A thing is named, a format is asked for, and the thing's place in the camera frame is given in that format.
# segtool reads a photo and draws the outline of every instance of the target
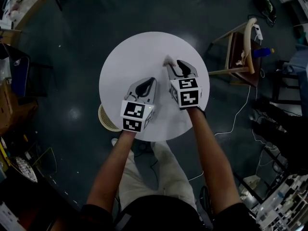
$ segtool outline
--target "round white table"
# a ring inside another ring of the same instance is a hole
[[[136,139],[167,141],[192,127],[187,111],[179,110],[169,93],[167,68],[163,67],[167,55],[196,68],[202,81],[200,106],[205,110],[210,88],[205,63],[198,52],[179,37],[162,32],[134,35],[115,47],[103,65],[99,83],[101,102],[106,114],[118,128],[122,124],[122,100],[131,84],[146,77],[157,80],[153,119],[144,132],[137,133]]]

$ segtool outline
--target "gray floor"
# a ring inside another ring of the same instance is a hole
[[[258,21],[264,37],[262,46],[275,49],[263,60],[266,72],[275,68],[275,61],[290,59],[296,43],[282,5],[278,0],[271,1],[277,10],[275,27]],[[186,40],[204,56],[212,40],[258,11],[252,0],[70,0],[63,8],[60,12],[54,0],[47,0],[26,25],[18,48],[33,61],[54,66],[44,83],[48,97],[38,99],[39,109],[29,136],[36,138],[41,148],[53,148],[58,172],[49,181],[79,209],[112,148],[111,138],[119,135],[104,129],[97,116],[99,76],[113,48],[135,34],[161,31]],[[205,59],[208,71],[224,65],[224,51],[213,49],[213,53],[214,57]],[[206,116],[214,133],[231,130],[234,115],[248,93],[248,87],[232,86],[226,80],[210,78]],[[271,88],[266,78],[261,79],[258,93],[270,97]],[[249,120],[255,94],[251,88],[248,104],[237,116],[233,133],[217,136],[233,171],[242,177],[255,173],[262,148],[261,143],[254,141]],[[135,142],[136,152],[139,144],[140,141]],[[192,130],[168,144],[189,179],[202,172]],[[136,158],[145,181],[152,187],[156,179],[149,165],[154,161],[149,155]],[[261,171],[268,174],[270,167]],[[203,178],[192,180],[191,184],[198,197]]]

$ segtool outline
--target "black shirt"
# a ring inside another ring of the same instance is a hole
[[[214,220],[214,230],[259,231],[244,204],[235,204],[220,212]],[[196,210],[186,202],[168,196],[145,196],[128,205],[113,222],[111,214],[96,206],[84,205],[80,212],[83,230],[192,230],[204,227]]]

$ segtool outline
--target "forearm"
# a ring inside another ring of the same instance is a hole
[[[188,108],[187,111],[193,124],[212,206],[217,214],[240,202],[232,169],[202,112],[197,108]]]
[[[121,134],[96,176],[87,204],[97,205],[109,212],[112,211],[114,198],[135,136],[136,133],[128,131]]]

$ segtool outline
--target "beige pants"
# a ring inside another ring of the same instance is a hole
[[[167,142],[156,142],[153,151],[159,162],[160,177],[158,190],[152,190],[143,183],[135,165],[134,153],[130,151],[119,186],[122,210],[137,198],[148,195],[176,197],[197,210],[192,186],[188,182],[184,171],[171,152]]]

